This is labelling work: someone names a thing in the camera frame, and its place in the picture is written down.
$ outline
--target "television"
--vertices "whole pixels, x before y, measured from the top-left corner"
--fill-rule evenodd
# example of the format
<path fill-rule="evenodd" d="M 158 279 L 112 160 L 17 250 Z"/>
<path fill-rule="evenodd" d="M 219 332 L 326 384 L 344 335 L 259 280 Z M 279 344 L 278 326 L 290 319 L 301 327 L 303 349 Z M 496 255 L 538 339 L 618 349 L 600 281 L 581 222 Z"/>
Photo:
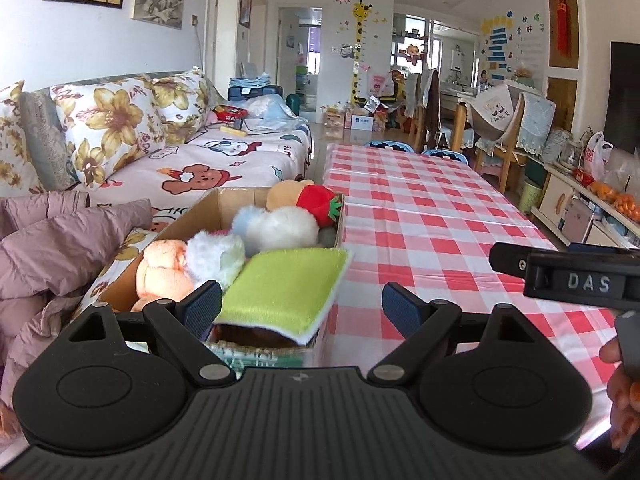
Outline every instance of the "television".
<path fill-rule="evenodd" d="M 640 148 L 640 44 L 611 42 L 609 107 L 604 137 L 620 150 Z"/>

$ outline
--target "purple jacket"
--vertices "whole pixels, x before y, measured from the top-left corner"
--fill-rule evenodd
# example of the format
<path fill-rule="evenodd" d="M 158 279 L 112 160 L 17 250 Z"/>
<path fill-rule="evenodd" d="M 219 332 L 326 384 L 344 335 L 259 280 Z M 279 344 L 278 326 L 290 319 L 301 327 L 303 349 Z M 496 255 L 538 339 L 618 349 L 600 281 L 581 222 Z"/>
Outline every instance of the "purple jacket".
<path fill-rule="evenodd" d="M 149 200 L 89 207 L 85 192 L 0 198 L 0 400 L 62 328 L 129 232 L 151 227 Z"/>

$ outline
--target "green sponge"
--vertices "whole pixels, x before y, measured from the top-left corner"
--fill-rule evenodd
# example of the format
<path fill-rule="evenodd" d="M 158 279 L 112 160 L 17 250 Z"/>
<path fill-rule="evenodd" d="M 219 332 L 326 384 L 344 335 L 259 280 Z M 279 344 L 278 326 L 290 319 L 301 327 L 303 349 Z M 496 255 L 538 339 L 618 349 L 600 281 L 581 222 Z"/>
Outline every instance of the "green sponge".
<path fill-rule="evenodd" d="M 216 323 L 266 328 L 306 345 L 334 304 L 350 261 L 342 249 L 256 254 L 227 290 Z"/>

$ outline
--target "floral pillow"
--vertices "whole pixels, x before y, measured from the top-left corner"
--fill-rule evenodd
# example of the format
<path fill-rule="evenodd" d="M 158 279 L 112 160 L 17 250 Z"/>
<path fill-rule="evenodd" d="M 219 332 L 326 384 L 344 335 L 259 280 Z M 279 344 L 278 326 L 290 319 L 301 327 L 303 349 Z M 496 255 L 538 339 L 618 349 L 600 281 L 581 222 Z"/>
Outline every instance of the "floral pillow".
<path fill-rule="evenodd" d="M 204 125 L 209 87 L 199 68 L 151 81 L 167 144 L 184 144 Z"/>
<path fill-rule="evenodd" d="M 149 82 L 129 78 L 51 87 L 78 179 L 97 189 L 111 174 L 164 148 Z"/>
<path fill-rule="evenodd" d="M 0 197 L 44 192 L 20 124 L 22 85 L 24 81 L 0 90 Z"/>

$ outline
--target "white plush toy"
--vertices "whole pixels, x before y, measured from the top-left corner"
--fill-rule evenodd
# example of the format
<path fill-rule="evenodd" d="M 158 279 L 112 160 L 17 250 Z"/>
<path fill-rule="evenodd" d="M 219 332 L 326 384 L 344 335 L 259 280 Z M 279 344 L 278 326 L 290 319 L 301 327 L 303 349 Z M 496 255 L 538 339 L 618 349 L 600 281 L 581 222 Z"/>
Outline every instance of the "white plush toy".
<path fill-rule="evenodd" d="M 231 231 L 242 236 L 248 257 L 262 251 L 315 247 L 318 243 L 318 222 L 301 207 L 285 206 L 268 212 L 248 206 L 238 212 L 237 218 Z"/>
<path fill-rule="evenodd" d="M 186 272 L 193 280 L 194 290 L 207 280 L 214 280 L 224 292 L 242 270 L 245 259 L 244 242 L 235 234 L 200 231 L 187 242 Z"/>

